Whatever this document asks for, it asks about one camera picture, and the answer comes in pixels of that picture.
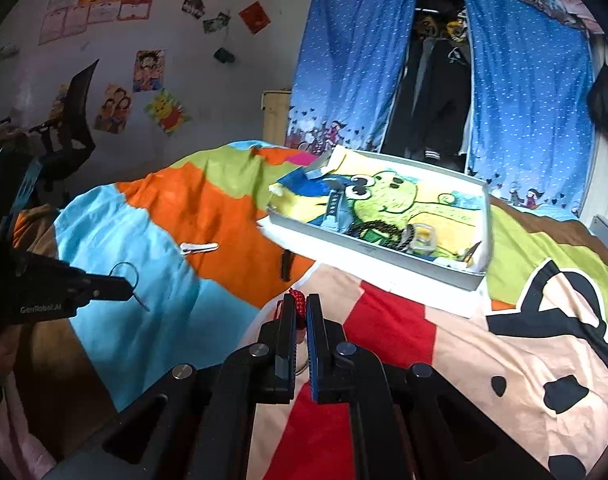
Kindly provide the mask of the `person left hand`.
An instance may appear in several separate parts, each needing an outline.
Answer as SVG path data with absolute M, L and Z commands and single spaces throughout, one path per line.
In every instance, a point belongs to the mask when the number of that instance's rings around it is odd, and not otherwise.
M 0 376 L 8 376 L 14 367 L 22 326 L 11 325 L 0 333 Z

